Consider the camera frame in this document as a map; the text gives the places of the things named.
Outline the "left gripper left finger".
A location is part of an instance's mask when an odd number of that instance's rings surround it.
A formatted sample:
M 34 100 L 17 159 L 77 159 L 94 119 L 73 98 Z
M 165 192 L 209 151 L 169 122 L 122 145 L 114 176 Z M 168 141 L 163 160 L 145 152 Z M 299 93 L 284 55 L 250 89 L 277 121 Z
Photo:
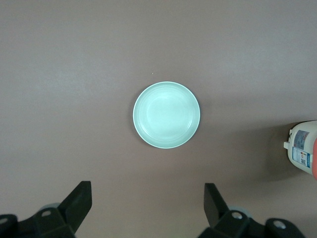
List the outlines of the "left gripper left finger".
M 43 208 L 19 222 L 18 237 L 74 238 L 91 207 L 91 182 L 82 181 L 57 207 Z

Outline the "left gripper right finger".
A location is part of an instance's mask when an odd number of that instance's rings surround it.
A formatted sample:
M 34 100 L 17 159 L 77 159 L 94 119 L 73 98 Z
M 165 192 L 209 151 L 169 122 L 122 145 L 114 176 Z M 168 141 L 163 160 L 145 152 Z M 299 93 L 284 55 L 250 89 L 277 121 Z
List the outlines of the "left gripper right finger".
M 198 238 L 263 238 L 264 226 L 246 213 L 229 209 L 214 183 L 204 188 L 204 211 L 209 223 Z

